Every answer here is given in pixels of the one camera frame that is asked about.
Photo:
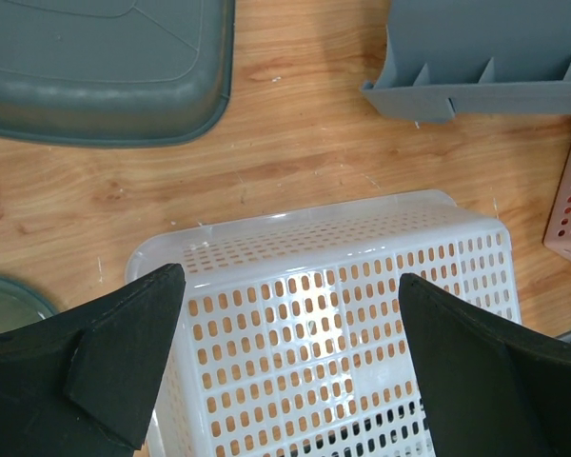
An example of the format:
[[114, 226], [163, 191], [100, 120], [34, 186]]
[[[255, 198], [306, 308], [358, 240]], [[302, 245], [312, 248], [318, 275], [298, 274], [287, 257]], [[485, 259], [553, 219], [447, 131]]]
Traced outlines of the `clear teal plastic tub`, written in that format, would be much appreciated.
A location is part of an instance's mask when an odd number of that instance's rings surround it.
[[48, 319], [57, 308], [28, 285], [0, 275], [0, 334]]

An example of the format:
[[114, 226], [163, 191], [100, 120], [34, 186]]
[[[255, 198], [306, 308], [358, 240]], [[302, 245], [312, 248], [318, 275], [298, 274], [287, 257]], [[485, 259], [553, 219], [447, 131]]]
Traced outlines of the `light grey perforated basket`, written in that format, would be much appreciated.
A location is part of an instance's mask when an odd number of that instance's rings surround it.
[[505, 225], [438, 190], [148, 239], [134, 281], [186, 290], [149, 426], [153, 456], [430, 456], [399, 312], [408, 272], [521, 318]]

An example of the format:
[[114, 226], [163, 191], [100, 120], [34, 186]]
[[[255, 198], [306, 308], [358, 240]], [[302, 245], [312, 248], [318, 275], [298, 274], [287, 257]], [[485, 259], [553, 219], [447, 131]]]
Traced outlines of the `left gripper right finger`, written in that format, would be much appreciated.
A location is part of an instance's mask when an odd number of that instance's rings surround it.
[[571, 456], [571, 331], [540, 334], [422, 277], [399, 302], [439, 456]]

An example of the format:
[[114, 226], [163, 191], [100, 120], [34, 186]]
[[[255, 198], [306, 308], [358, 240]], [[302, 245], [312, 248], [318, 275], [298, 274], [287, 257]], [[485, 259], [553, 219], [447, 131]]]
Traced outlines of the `dark grey plastic tub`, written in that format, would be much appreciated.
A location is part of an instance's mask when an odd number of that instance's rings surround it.
[[193, 141], [231, 95], [231, 1], [0, 1], [0, 137]]

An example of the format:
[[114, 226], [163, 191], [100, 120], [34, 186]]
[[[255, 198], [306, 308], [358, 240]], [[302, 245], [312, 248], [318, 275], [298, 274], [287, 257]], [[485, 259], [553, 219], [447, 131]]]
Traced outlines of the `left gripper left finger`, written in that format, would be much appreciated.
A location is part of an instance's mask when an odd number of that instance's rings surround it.
[[0, 456], [131, 456], [147, 437], [185, 292], [165, 264], [0, 334]]

